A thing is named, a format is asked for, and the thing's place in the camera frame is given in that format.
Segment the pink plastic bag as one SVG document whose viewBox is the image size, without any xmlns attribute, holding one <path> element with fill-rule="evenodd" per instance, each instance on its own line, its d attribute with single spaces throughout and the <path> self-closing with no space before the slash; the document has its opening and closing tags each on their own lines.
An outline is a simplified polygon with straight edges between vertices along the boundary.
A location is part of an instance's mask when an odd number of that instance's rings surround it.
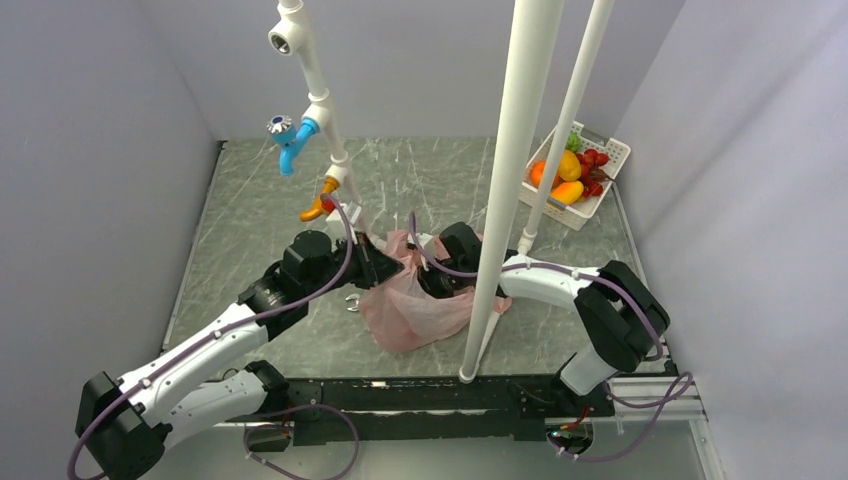
<svg viewBox="0 0 848 480">
<path fill-rule="evenodd" d="M 425 292 L 418 280 L 422 256 L 407 246 L 408 232 L 387 234 L 382 252 L 400 262 L 402 270 L 381 285 L 363 292 L 362 316 L 374 341 L 390 353 L 415 350 L 458 333 L 470 321 L 474 287 L 448 298 Z"/>
</svg>

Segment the orange fake fruit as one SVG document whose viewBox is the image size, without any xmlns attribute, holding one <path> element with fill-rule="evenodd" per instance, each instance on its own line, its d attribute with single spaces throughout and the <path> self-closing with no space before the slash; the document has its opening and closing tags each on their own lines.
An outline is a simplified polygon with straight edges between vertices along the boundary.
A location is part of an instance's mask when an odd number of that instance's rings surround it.
<svg viewBox="0 0 848 480">
<path fill-rule="evenodd" d="M 543 178 L 544 169 L 546 167 L 545 161 L 540 161 L 534 164 L 534 166 L 530 170 L 529 174 L 529 183 L 534 188 L 539 188 L 541 184 L 541 180 Z M 557 188 L 562 183 L 562 179 L 555 174 L 553 178 L 552 188 Z"/>
</svg>

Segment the yellow fake mango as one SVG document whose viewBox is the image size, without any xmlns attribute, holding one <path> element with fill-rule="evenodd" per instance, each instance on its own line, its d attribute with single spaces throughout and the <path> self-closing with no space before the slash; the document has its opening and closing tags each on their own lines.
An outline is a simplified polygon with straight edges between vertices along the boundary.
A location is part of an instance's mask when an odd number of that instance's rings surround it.
<svg viewBox="0 0 848 480">
<path fill-rule="evenodd" d="M 549 197 L 563 205 L 572 205 L 584 198 L 585 186 L 581 181 L 562 182 L 553 188 Z"/>
</svg>

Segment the red lychee bunch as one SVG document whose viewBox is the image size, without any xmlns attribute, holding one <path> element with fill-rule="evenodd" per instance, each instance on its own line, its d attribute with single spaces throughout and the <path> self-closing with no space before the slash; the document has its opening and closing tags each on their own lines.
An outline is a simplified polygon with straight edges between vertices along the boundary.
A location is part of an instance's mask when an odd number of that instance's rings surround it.
<svg viewBox="0 0 848 480">
<path fill-rule="evenodd" d="M 583 153 L 577 153 L 576 157 L 581 165 L 579 178 L 583 185 L 581 198 L 601 196 L 604 192 L 604 183 L 612 182 L 612 178 L 602 169 L 609 162 L 609 156 L 595 149 L 587 149 Z"/>
</svg>

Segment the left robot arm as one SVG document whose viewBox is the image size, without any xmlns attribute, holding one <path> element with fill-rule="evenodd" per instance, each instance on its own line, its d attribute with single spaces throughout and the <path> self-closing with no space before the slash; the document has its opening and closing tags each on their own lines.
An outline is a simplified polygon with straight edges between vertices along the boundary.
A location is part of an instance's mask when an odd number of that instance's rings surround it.
<svg viewBox="0 0 848 480">
<path fill-rule="evenodd" d="M 100 478 L 138 479 L 177 443 L 231 418 L 279 417 L 287 406 L 285 378 L 254 362 L 232 380 L 212 380 L 227 363 L 273 341 L 308 313 L 312 300 L 352 284 L 374 288 L 403 269 L 361 232 L 333 240 L 299 233 L 262 276 L 215 320 L 147 364 L 112 378 L 101 371 L 82 387 L 67 467 L 87 450 Z"/>
</svg>

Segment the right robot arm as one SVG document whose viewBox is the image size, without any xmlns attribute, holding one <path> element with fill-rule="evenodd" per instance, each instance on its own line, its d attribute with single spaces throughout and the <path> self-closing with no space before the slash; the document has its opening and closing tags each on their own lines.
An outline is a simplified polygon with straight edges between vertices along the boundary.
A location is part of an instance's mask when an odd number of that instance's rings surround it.
<svg viewBox="0 0 848 480">
<path fill-rule="evenodd" d="M 573 267 L 508 249 L 496 295 L 571 309 L 580 318 L 589 343 L 563 364 L 550 391 L 553 406 L 564 415 L 585 407 L 590 393 L 602 382 L 619 373 L 632 373 L 663 354 L 661 337 L 670 317 L 624 262 Z"/>
</svg>

